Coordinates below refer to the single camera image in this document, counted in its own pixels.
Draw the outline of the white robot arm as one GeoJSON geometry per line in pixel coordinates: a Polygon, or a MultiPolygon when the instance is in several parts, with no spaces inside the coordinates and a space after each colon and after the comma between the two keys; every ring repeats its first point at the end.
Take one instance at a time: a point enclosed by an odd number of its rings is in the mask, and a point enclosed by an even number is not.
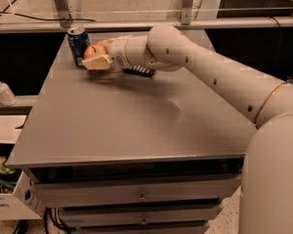
{"type": "Polygon", "coordinates": [[[176,27],[89,45],[89,70],[186,68],[250,120],[257,132],[243,163],[238,234],[293,234],[293,84],[201,47],[176,27]]]}

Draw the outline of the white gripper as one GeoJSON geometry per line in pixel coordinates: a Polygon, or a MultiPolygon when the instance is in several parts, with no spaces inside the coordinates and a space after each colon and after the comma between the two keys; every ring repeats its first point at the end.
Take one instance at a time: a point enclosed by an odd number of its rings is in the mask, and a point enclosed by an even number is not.
{"type": "Polygon", "coordinates": [[[130,68],[131,63],[126,55],[126,45],[129,39],[129,36],[121,36],[97,42],[96,46],[107,48],[107,55],[85,58],[82,60],[83,65],[88,70],[107,70],[111,65],[121,69],[130,68]]]}

